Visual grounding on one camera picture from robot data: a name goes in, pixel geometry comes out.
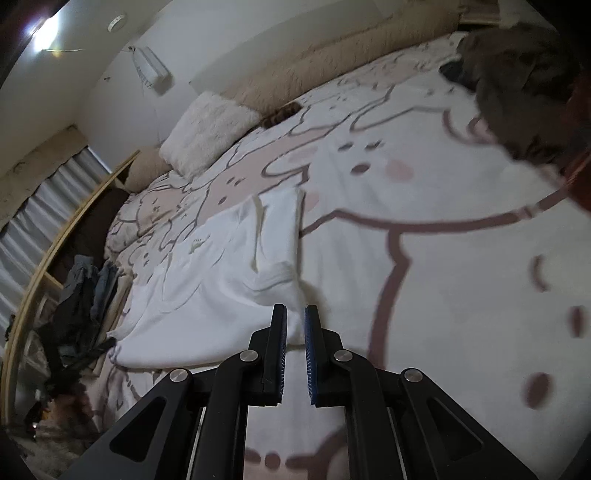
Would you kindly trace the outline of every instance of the window curtain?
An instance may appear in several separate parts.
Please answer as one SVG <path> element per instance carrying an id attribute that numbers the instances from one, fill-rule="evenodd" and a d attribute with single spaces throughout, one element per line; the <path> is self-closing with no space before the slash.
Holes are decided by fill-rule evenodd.
<path id="1" fill-rule="evenodd" d="M 22 204 L 0 232 L 0 356 L 4 332 L 37 265 L 76 209 L 108 175 L 88 148 L 74 155 Z"/>

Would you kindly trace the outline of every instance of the beige pillow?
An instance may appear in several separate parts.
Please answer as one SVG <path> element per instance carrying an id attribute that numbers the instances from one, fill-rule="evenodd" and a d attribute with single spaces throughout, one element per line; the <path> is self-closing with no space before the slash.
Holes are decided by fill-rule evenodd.
<path id="1" fill-rule="evenodd" d="M 423 2 L 404 5 L 375 27 L 289 54 L 223 95 L 269 115 L 300 95 L 390 52 L 454 32 L 458 14 Z"/>
<path id="2" fill-rule="evenodd" d="M 129 175 L 125 180 L 125 190 L 139 193 L 159 176 L 173 168 L 168 165 L 156 147 L 142 148 L 129 168 Z"/>

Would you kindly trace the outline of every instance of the brown fur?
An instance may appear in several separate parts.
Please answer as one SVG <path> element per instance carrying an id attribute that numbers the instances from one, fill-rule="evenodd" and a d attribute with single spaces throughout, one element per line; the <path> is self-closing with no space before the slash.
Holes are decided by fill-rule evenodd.
<path id="1" fill-rule="evenodd" d="M 266 116 L 263 120 L 261 120 L 260 126 L 267 130 L 268 128 L 279 125 L 289 117 L 294 116 L 300 110 L 301 105 L 298 102 L 290 102 L 279 108 L 279 110 L 277 110 L 275 113 Z"/>

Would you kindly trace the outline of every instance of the silver bolt head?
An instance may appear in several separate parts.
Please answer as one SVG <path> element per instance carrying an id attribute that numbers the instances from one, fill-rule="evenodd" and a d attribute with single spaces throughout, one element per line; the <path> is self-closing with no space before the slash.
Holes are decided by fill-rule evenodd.
<path id="1" fill-rule="evenodd" d="M 337 350 L 335 352 L 335 360 L 337 362 L 348 362 L 353 359 L 353 354 L 348 350 Z"/>
<path id="2" fill-rule="evenodd" d="M 187 379 L 189 374 L 187 373 L 187 371 L 185 369 L 177 368 L 177 369 L 171 371 L 169 376 L 170 376 L 170 380 L 172 380 L 173 382 L 182 382 L 183 380 Z"/>
<path id="3" fill-rule="evenodd" d="M 418 383 L 423 379 L 423 373 L 416 368 L 409 368 L 404 372 L 404 378 L 409 382 Z"/>
<path id="4" fill-rule="evenodd" d="M 244 350 L 240 352 L 240 360 L 243 362 L 254 362 L 258 358 L 258 353 L 254 350 Z"/>

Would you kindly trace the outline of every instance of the beige cushion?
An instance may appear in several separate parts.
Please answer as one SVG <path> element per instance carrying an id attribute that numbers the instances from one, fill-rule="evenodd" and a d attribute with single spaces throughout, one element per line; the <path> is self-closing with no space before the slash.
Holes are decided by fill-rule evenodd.
<path id="1" fill-rule="evenodd" d="M 404 5 L 376 27 L 272 62 L 223 95 L 269 115 L 318 85 L 367 62 L 451 33 L 457 23 L 457 13 L 438 5 Z"/>
<path id="2" fill-rule="evenodd" d="M 142 148 L 129 168 L 129 175 L 125 180 L 125 190 L 139 193 L 159 176 L 170 170 L 172 167 L 160 157 L 158 148 Z"/>
<path id="3" fill-rule="evenodd" d="M 260 121 L 258 112 L 213 92 L 203 92 L 170 132 L 160 155 L 176 172 L 193 179 Z"/>

